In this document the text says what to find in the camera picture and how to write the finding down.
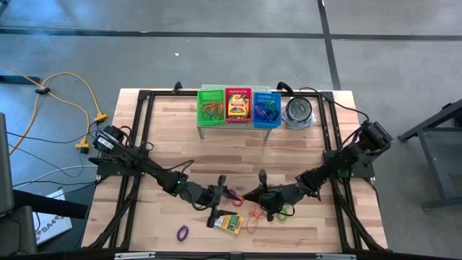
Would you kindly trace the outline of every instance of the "green basket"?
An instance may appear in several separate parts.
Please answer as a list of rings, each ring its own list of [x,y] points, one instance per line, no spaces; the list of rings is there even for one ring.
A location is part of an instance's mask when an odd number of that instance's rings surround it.
[[[218,116],[206,116],[202,113],[202,104],[205,102],[222,102],[222,112]],[[225,91],[199,90],[197,92],[197,123],[202,126],[218,126],[225,122]]]

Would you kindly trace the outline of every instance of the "green rubber band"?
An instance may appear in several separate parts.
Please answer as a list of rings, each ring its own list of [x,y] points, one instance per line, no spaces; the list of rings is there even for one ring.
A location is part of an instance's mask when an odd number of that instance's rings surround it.
[[[283,215],[283,214],[287,214],[287,209],[286,208],[283,208],[281,211],[280,211],[282,214],[277,214],[276,215],[276,218],[279,220],[279,221],[286,221],[287,219],[287,216],[286,215]]]

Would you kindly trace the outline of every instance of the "rubber band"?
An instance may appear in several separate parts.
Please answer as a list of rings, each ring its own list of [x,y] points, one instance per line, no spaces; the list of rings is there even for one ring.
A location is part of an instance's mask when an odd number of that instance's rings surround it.
[[[187,225],[182,225],[180,229],[178,230],[178,232],[176,233],[176,239],[178,239],[178,241],[180,242],[183,242],[188,237],[188,234],[189,234],[189,227]]]
[[[232,188],[230,188],[230,192],[232,194],[236,195],[240,199],[240,201],[235,201],[234,199],[232,199],[231,204],[234,207],[241,207],[244,204],[244,198],[242,196],[237,195],[237,192],[235,190],[233,190]]]
[[[276,110],[273,103],[271,102],[269,102],[267,105],[263,103],[256,103],[255,113],[261,119],[265,121],[270,121],[270,122],[275,121],[279,116],[279,112]]]
[[[286,219],[288,218],[287,216],[287,209],[286,208],[283,208],[281,211],[280,211],[282,214],[276,214],[276,218],[280,221],[280,222],[284,222],[286,221]]]
[[[257,228],[258,228],[258,219],[259,219],[260,217],[263,217],[263,210],[260,209],[261,211],[260,211],[259,213],[256,213],[256,209],[257,209],[257,204],[254,204],[254,205],[252,206],[252,211],[251,211],[250,214],[249,214],[249,218],[248,218],[248,220],[247,220],[247,225],[245,226],[245,229],[247,230],[247,232],[248,232],[249,234],[254,234],[254,233],[257,231]],[[251,229],[249,228],[249,227],[250,227],[249,223],[250,223],[250,220],[253,219],[253,218],[255,218],[256,223],[255,223],[255,229],[251,230]]]
[[[201,104],[201,112],[203,117],[209,117],[211,120],[218,120],[223,114],[223,101],[204,102]]]

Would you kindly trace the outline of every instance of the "wire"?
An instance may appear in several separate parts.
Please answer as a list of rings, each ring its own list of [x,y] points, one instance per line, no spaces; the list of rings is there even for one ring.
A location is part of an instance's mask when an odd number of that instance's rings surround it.
[[[182,182],[183,178],[182,178],[182,177],[183,177],[183,175],[185,174],[185,170],[186,170],[189,166],[191,166],[194,162],[195,162],[195,160],[187,160],[187,161],[182,162],[181,164],[179,164],[179,165],[177,165],[177,166],[174,167],[174,168],[176,168],[176,167],[182,166],[182,165],[184,165],[184,164],[187,163],[187,165],[186,165],[186,166],[182,169],[182,171],[181,171],[180,180],[179,180],[180,182],[179,182],[179,184],[178,184],[178,188],[181,189],[181,186],[183,185],[183,182]],[[206,205],[205,207],[197,207],[197,206],[196,206],[196,203],[194,202],[193,194],[191,194],[191,192],[190,192],[188,189],[186,189],[186,188],[185,188],[185,189],[182,189],[182,190],[186,191],[186,193],[189,195],[189,197],[191,198],[191,205],[193,205],[193,208],[194,208],[195,210],[197,210],[197,211],[204,211],[204,210],[210,208],[210,207],[213,205],[213,203],[214,203],[214,199],[212,199],[212,201],[211,201],[208,205]]]
[[[129,126],[121,126],[119,129],[128,129],[130,132],[127,134],[126,132],[122,131],[122,134],[125,136],[125,147],[128,147],[130,144],[131,147],[134,146],[134,144],[131,142],[131,128]]]
[[[374,183],[372,181],[370,181],[370,179],[368,178],[364,178],[371,186],[372,188],[374,189],[374,192],[375,192],[375,197],[377,198],[377,205],[380,207],[380,200],[378,198],[378,192],[377,192],[377,188],[375,187]]]
[[[186,191],[186,193],[189,195],[189,197],[191,198],[191,205],[193,205],[193,208],[195,210],[197,210],[197,211],[204,211],[204,210],[210,208],[210,206],[213,204],[213,200],[212,200],[212,202],[210,202],[210,204],[205,206],[205,207],[197,207],[196,203],[194,202],[193,194],[191,194],[191,192],[186,188],[183,189],[183,190]]]
[[[80,165],[81,165],[80,173],[77,174],[74,177],[79,177],[84,172],[84,161],[82,160],[82,153],[81,152],[79,152],[79,159],[80,159]]]
[[[290,206],[292,206],[292,214],[283,213],[283,209],[284,209],[284,208],[281,209],[281,211],[277,212],[277,214],[283,215],[283,216],[286,216],[286,217],[292,217],[292,216],[294,216],[294,215],[295,215],[295,207],[294,207],[294,205],[292,205],[292,204],[291,204]]]
[[[148,152],[151,152],[151,151],[154,149],[154,144],[153,144],[153,143],[151,143],[151,142],[147,142],[146,144],[150,144],[150,145],[152,145],[152,148],[147,150]]]
[[[349,111],[354,111],[354,112],[356,112],[356,113],[360,113],[360,114],[362,114],[363,116],[365,116],[366,119],[367,119],[368,121],[370,121],[370,120],[369,120],[369,116],[368,116],[366,113],[364,113],[364,112],[362,112],[362,111],[360,111],[360,110],[357,110],[357,109],[354,109],[354,108],[348,108],[348,107],[346,107],[346,106],[344,106],[344,105],[341,105],[341,104],[337,103],[335,100],[331,99],[330,97],[325,96],[322,92],[319,92],[319,91],[313,89],[312,87],[302,87],[300,90],[304,90],[304,89],[309,89],[309,90],[312,90],[312,91],[314,91],[314,92],[320,94],[321,96],[323,96],[323,98],[325,98],[325,99],[331,101],[332,103],[337,104],[337,105],[338,105],[339,107],[341,107],[341,108],[345,108],[345,109],[347,109],[347,110],[349,110]]]
[[[37,221],[38,221],[38,227],[35,229],[35,232],[37,232],[40,229],[40,226],[42,225],[42,223],[40,223],[40,218],[38,216],[38,213],[37,212],[34,212],[34,213],[35,213],[35,216],[37,217]]]
[[[69,167],[61,168],[61,170],[68,170],[68,169],[74,169],[74,168],[80,168],[80,167],[81,167],[81,165],[75,165],[75,166],[69,166]],[[83,167],[84,167],[84,168],[96,168],[96,167],[98,167],[98,166],[97,166],[97,165],[84,165]],[[49,176],[50,174],[55,173],[55,172],[58,172],[58,171],[59,171],[59,169],[57,169],[57,170],[52,170],[51,172],[45,173],[45,174],[43,174],[43,175],[41,175],[41,176],[39,176],[39,177],[33,179],[32,181],[38,181],[38,180],[40,180],[41,178],[44,178],[44,177],[46,177],[46,176]],[[31,184],[31,183],[28,183],[28,184],[25,184],[25,185],[23,185],[23,186],[20,186],[19,188],[17,188],[17,190],[20,190],[20,189],[22,189],[22,188],[24,188],[24,187],[26,187],[26,186],[29,186],[30,184]]]
[[[76,77],[77,79],[79,79],[80,81],[82,81],[87,87],[88,87],[88,90],[90,91],[90,94],[92,95],[93,97],[93,101],[95,102],[95,107],[96,107],[96,110],[97,110],[97,117],[95,118],[95,121],[104,121],[108,116],[101,113],[101,110],[100,110],[100,107],[96,101],[96,97],[95,97],[95,94],[93,93],[93,90],[92,88],[90,87],[90,85],[84,80],[82,79],[79,75],[77,74],[74,74],[74,73],[71,73],[71,72],[61,72],[61,73],[57,73],[57,74],[54,74],[54,75],[51,75],[49,76],[48,78],[46,78],[45,80],[43,80],[42,84],[39,84],[33,80],[31,80],[31,78],[29,78],[28,76],[24,75],[22,72],[16,70],[15,68],[5,64],[4,62],[0,61],[0,65],[2,66],[5,66],[6,68],[12,70],[13,72],[15,72],[16,74],[24,77],[26,80],[28,80],[29,82],[32,82],[34,85],[38,86],[38,88],[40,90],[43,90],[45,89],[44,85],[46,84],[46,82],[50,79],[53,79],[54,77],[57,77],[57,76],[61,76],[61,75],[71,75],[71,76],[74,76]],[[88,112],[83,109],[83,107],[81,107],[80,105],[77,105],[76,103],[73,103],[73,102],[70,102],[70,101],[67,101],[67,100],[64,100],[64,99],[61,99],[60,97],[58,97],[57,95],[53,94],[52,92],[49,92],[48,93],[49,95],[51,95],[52,97],[54,97],[55,99],[61,101],[62,103],[65,103],[65,104],[68,104],[68,105],[72,105],[78,109],[80,109],[86,116],[86,119],[87,119],[87,133],[86,134],[89,134],[89,129],[90,129],[90,117],[88,116]],[[22,134],[22,136],[27,136],[27,133],[29,132],[30,128],[32,127],[33,123],[34,123],[34,120],[35,120],[35,117],[37,115],[37,104],[38,104],[38,96],[39,94],[37,94],[37,96],[35,97],[35,103],[34,103],[34,109],[32,111],[32,117],[29,121],[29,125],[27,126],[26,130],[24,131],[24,133]],[[16,148],[21,144],[22,140],[24,140],[24,137],[21,137],[17,143],[13,146],[12,150],[9,151],[9,155],[12,155],[12,153],[16,150]],[[87,143],[87,135],[85,135],[80,144],[86,144]]]
[[[85,188],[90,187],[91,185],[95,185],[95,184],[97,184],[97,181],[93,181],[93,182],[91,182],[91,183],[89,183],[89,184],[87,184],[87,185],[85,185],[85,186],[82,186],[82,187],[80,187],[80,188],[73,189],[73,190],[71,190],[71,191],[63,192],[62,194],[56,195],[56,196],[54,196],[54,197],[51,197],[51,199],[55,199],[55,198],[57,198],[57,197],[59,197],[59,196],[61,196],[61,195],[64,195],[64,194],[70,194],[70,193],[72,193],[72,192],[74,192],[74,191],[79,191],[79,190],[81,190],[81,189],[85,189]]]
[[[51,162],[48,162],[47,160],[44,160],[44,159],[38,157],[37,155],[33,155],[32,153],[30,153],[30,152],[28,152],[28,151],[24,151],[23,149],[20,149],[20,148],[16,148],[16,149],[18,149],[19,151],[24,152],[24,153],[26,153],[26,154],[28,154],[28,155],[30,155],[30,156],[36,158],[36,159],[38,159],[38,160],[41,160],[42,162],[44,162],[44,163],[46,163],[46,164],[48,164],[48,165],[51,165],[51,166],[55,167],[56,169],[58,169],[59,171],[61,171],[62,173],[66,174],[67,176],[69,176],[69,177],[71,177],[71,178],[76,178],[76,177],[80,176],[80,174],[82,174],[82,172],[81,172],[81,173],[79,173],[79,174],[77,174],[77,175],[70,175],[70,174],[68,174],[67,172],[63,171],[60,167],[54,165],[54,164],[51,163]],[[82,162],[82,158],[80,158],[80,162],[82,163],[82,171],[83,171],[83,165],[84,165],[84,163]]]
[[[26,184],[26,183],[54,183],[54,184],[59,184],[59,185],[62,185],[62,186],[73,186],[73,185],[82,185],[82,184],[95,183],[95,181],[90,181],[90,182],[86,182],[86,183],[59,183],[57,181],[25,181],[23,183],[14,184],[13,187],[19,186],[19,185],[22,185],[22,184]]]
[[[92,133],[96,132],[96,134],[97,134],[97,133],[100,131],[100,124],[101,124],[101,122],[98,122],[98,121],[93,122],[92,124],[90,124],[90,128],[92,127],[92,125],[93,125],[94,123],[96,123],[96,130],[90,131],[90,132],[88,132],[88,134],[93,138],[93,140],[96,140],[96,135],[93,136]]]
[[[52,143],[52,144],[68,144],[68,143],[72,143],[72,142],[75,142],[77,141],[78,139],[81,139],[82,137],[88,135],[88,134],[84,134],[84,135],[81,135],[75,139],[72,139],[72,140],[69,140],[69,141],[52,141],[52,140],[47,140],[47,139],[41,139],[41,138],[36,138],[36,137],[28,137],[28,136],[22,136],[20,134],[15,134],[15,133],[12,133],[12,132],[7,132],[7,134],[11,134],[11,135],[14,135],[16,137],[22,137],[22,138],[25,138],[25,139],[31,139],[31,140],[36,140],[36,141],[42,141],[42,142],[49,142],[49,143]]]
[[[186,163],[189,163],[188,166],[190,166],[190,165],[193,164],[194,162],[195,162],[195,160],[194,160],[194,159],[191,159],[191,160],[184,161],[184,162],[182,162],[182,163],[180,163],[180,164],[178,164],[178,165],[175,165],[175,166],[173,166],[173,167],[170,167],[170,168],[158,168],[158,167],[153,167],[153,166],[151,166],[151,165],[148,165],[148,167],[151,167],[151,168],[157,169],[157,170],[173,170],[173,169],[178,168],[178,167],[180,167],[180,166],[182,166],[182,165],[185,165]]]
[[[79,75],[77,75],[75,73],[72,73],[72,72],[61,72],[61,73],[57,73],[57,74],[49,76],[46,80],[53,79],[54,77],[61,76],[61,75],[74,76],[77,79],[80,79],[80,81],[83,82],[85,84],[85,86],[88,87],[88,90],[90,91],[90,94],[93,97],[93,102],[95,103],[96,111],[98,112],[98,114],[102,114],[101,110],[100,110],[100,106],[98,105],[98,102],[96,101],[96,97],[95,97],[95,94],[93,93],[92,88],[90,87],[88,82],[86,82],[85,79],[83,79],[81,76],[79,76]]]
[[[38,96],[39,96],[39,94],[37,94],[37,95],[35,96],[34,110],[32,111],[32,117],[31,117],[30,120],[29,120],[29,125],[27,125],[26,130],[24,131],[24,133],[22,133],[23,136],[26,136],[27,133],[29,133],[29,130],[30,130],[30,128],[32,127],[32,124],[34,123],[35,116],[37,115]],[[16,142],[16,144],[15,144],[14,147],[13,147],[13,149],[11,149],[11,151],[9,151],[9,155],[12,155],[12,154],[13,154],[13,152],[16,150],[16,148],[21,144],[22,140],[24,140],[24,137],[21,137],[21,138]]]

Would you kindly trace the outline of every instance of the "orange rubber band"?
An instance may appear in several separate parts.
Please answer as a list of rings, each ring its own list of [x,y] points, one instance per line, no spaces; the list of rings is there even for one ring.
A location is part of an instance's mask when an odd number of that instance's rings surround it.
[[[254,205],[252,206],[252,211],[251,211],[250,214],[249,214],[249,218],[248,218],[248,220],[247,220],[247,225],[245,226],[245,229],[247,230],[247,232],[248,232],[249,234],[254,234],[254,233],[257,231],[257,228],[258,228],[258,219],[259,219],[260,217],[263,216],[263,210],[260,209],[260,212],[257,213],[257,212],[256,212],[256,209],[257,209],[257,204],[254,204]],[[251,230],[251,229],[249,228],[249,227],[250,227],[250,226],[249,226],[249,223],[250,223],[250,220],[251,220],[252,218],[255,218],[256,223],[255,223],[255,229],[252,229],[252,230]]]

